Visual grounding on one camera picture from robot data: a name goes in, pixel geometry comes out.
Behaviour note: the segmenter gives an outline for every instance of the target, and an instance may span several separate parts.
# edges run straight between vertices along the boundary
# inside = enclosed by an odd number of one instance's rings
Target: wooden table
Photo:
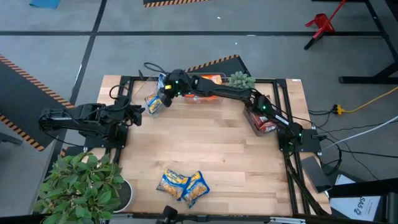
[[[104,76],[98,103],[113,104],[108,93],[120,78]],[[155,90],[156,82],[143,84],[144,81],[134,82],[135,104],[142,104],[144,97]],[[293,115],[310,119],[301,81],[287,80],[287,86]],[[270,95],[274,103],[271,84],[257,83],[256,88]],[[283,102],[282,90],[279,95]],[[276,132],[257,137],[243,115],[243,108],[240,101],[226,98],[221,103],[188,104],[178,97],[157,118],[143,114],[142,126],[129,130],[119,163],[122,176],[136,193],[126,212],[162,213],[170,205],[179,213],[291,215],[286,169]],[[305,121],[296,122],[310,127]],[[92,153],[101,157],[104,149],[93,149]],[[304,158],[313,154],[300,155]],[[170,194],[156,190],[166,168],[186,176],[202,171],[210,193],[188,209],[184,201],[178,202]],[[315,192],[306,174],[305,183],[330,213],[326,195]],[[295,186],[295,190],[299,211],[303,212],[299,188]]]

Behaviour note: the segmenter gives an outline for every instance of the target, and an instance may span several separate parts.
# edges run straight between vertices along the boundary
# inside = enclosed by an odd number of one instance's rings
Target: chip bag
[[[191,208],[198,198],[210,191],[200,171],[196,172],[190,179],[188,187],[184,190],[182,198]]]
[[[183,191],[190,183],[189,180],[189,177],[185,177],[172,170],[166,169],[162,176],[162,180],[156,189],[168,192],[173,195],[175,199],[181,200]]]

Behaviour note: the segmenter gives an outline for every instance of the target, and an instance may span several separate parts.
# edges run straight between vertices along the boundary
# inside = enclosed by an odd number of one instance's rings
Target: green succulent
[[[256,82],[255,78],[248,77],[248,75],[244,74],[243,72],[235,72],[235,74],[232,74],[231,78],[229,78],[227,85],[236,88],[247,89],[254,88],[254,82]]]
[[[87,162],[81,160],[88,156]],[[82,152],[77,156],[58,156],[50,175],[40,185],[33,209],[49,213],[43,224],[99,223],[109,220],[120,205],[118,189],[124,179],[121,168],[111,164],[109,154],[100,160]]]

